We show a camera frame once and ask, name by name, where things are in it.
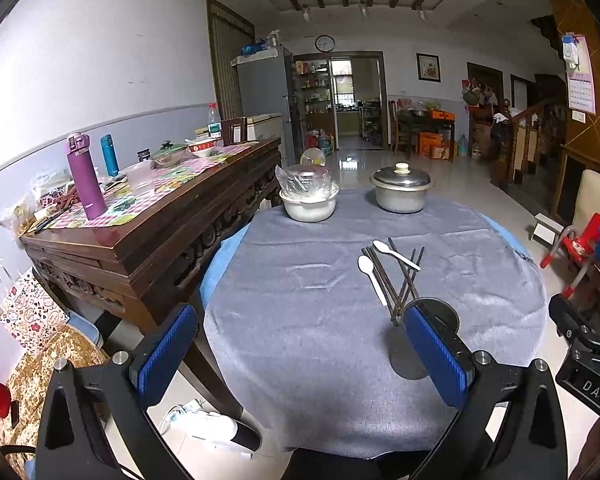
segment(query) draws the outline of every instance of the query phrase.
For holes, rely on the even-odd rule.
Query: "wall clock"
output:
[[[315,40],[315,47],[320,52],[331,52],[336,47],[336,42],[331,36],[318,36]]]

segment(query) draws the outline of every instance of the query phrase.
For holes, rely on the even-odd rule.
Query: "lid knob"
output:
[[[395,165],[394,173],[407,174],[411,173],[411,170],[406,162],[398,162],[398,164]]]

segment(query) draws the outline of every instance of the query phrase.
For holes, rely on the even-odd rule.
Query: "brown curtain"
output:
[[[238,71],[231,61],[255,39],[253,24],[215,0],[206,0],[209,47],[216,99],[222,120],[242,116]]]

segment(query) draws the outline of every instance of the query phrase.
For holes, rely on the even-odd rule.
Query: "white pot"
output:
[[[321,222],[329,218],[336,209],[336,196],[339,191],[338,186],[333,186],[330,197],[322,202],[305,203],[292,200],[282,190],[280,191],[280,198],[285,205],[287,214],[294,220],[299,222]]]
[[[389,184],[381,172],[384,173],[384,176],[387,176],[388,173],[395,174],[396,184]],[[378,205],[393,213],[420,211],[424,207],[427,191],[433,186],[433,182],[426,172],[410,170],[409,165],[404,162],[399,162],[395,168],[382,168],[382,170],[376,171],[371,175],[371,183],[376,186]]]

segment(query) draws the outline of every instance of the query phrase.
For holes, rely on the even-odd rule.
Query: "round table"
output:
[[[421,296],[451,304],[471,350],[527,366],[546,320],[537,266],[477,212],[429,193],[425,208],[380,209],[373,190],[342,190],[334,214],[307,224],[282,206],[257,214],[209,300],[205,332],[230,390],[280,447],[359,458],[431,449],[455,410],[431,380],[392,369],[393,327],[360,249],[391,237],[426,248]],[[398,263],[381,261],[396,287]]]

